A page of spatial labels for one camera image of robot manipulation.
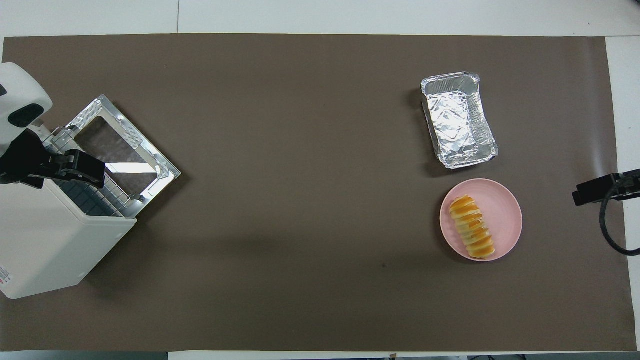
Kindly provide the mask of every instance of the brown table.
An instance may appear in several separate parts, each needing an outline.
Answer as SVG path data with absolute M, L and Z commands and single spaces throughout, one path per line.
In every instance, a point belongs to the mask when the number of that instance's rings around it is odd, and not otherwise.
M 627 259 L 571 198 L 616 171 L 603 38 L 6 38 L 4 61 L 50 128 L 106 94 L 183 175 L 80 285 L 0 299 L 0 350 L 636 349 Z M 461 70 L 500 155 L 450 171 L 419 83 Z M 438 228 L 475 177 L 524 216 L 492 263 Z

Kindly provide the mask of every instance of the bread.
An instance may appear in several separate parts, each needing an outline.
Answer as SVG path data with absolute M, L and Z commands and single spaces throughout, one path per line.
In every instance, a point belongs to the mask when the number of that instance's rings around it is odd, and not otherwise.
M 469 256 L 483 259 L 495 252 L 493 238 L 486 227 L 480 208 L 472 197 L 464 195 L 453 200 L 449 211 Z

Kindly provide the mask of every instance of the plate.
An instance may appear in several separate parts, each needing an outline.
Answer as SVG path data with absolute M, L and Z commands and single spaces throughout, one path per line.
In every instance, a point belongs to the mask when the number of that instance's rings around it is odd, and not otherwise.
M 493 236 L 495 252 L 484 259 L 469 256 L 449 214 L 453 200 L 465 194 L 476 200 Z M 515 196 L 501 184 L 489 179 L 471 179 L 456 185 L 444 198 L 440 208 L 440 228 L 449 246 L 460 256 L 473 261 L 493 261 L 508 254 L 518 243 L 522 232 L 522 210 Z

